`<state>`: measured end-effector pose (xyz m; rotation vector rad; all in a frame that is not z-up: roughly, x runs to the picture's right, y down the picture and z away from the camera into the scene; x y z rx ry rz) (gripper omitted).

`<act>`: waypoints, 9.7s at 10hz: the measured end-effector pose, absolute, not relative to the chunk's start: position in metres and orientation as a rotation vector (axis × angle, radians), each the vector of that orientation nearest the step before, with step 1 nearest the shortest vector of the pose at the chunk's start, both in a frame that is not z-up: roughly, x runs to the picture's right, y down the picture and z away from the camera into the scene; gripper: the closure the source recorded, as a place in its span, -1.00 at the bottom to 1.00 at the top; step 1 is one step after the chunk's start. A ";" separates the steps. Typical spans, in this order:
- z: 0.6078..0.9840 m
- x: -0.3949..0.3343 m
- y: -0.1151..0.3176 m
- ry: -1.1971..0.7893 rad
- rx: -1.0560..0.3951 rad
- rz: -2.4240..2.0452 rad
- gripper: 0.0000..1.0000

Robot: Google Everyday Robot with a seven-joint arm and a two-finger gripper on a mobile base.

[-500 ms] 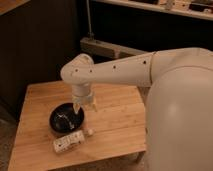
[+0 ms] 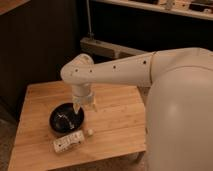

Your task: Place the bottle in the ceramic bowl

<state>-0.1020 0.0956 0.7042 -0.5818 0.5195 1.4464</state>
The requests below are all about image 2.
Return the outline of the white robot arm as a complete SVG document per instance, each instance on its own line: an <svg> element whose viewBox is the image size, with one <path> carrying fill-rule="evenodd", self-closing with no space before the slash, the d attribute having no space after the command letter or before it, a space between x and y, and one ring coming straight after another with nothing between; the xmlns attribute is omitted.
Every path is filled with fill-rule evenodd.
<svg viewBox="0 0 213 171"><path fill-rule="evenodd" d="M213 51L161 50L99 64L80 54L60 75L78 107L93 101L93 83L147 87L147 171L213 171Z"/></svg>

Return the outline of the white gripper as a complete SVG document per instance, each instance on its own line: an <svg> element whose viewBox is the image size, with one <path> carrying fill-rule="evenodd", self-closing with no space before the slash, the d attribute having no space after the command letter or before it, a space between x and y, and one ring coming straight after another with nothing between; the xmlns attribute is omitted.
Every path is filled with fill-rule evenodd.
<svg viewBox="0 0 213 171"><path fill-rule="evenodd" d="M97 112L96 102L94 102L94 93L90 84L72 85L72 100L75 114L78 114L80 105L87 105Z"/></svg>

